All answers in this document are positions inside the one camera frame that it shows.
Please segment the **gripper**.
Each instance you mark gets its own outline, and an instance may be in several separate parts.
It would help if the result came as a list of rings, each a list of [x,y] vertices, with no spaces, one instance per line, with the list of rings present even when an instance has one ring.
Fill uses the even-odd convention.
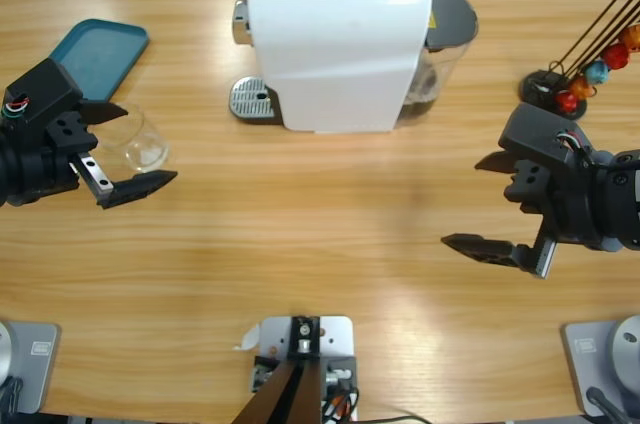
[[[61,113],[40,130],[9,134],[9,203],[25,205],[75,190],[83,179],[97,204],[109,209],[144,199],[174,178],[176,171],[155,170],[112,183],[90,155],[98,140],[88,131],[128,111],[110,101],[79,101],[79,112]]]
[[[477,234],[442,237],[441,242],[454,251],[480,263],[518,268],[545,279],[559,244],[582,245],[594,251],[613,250],[613,239],[601,230],[595,217],[592,201],[595,172],[578,151],[560,148],[526,157],[496,151],[484,156],[474,168],[511,174],[505,198],[518,203],[524,213],[540,214],[542,222],[531,246]]]

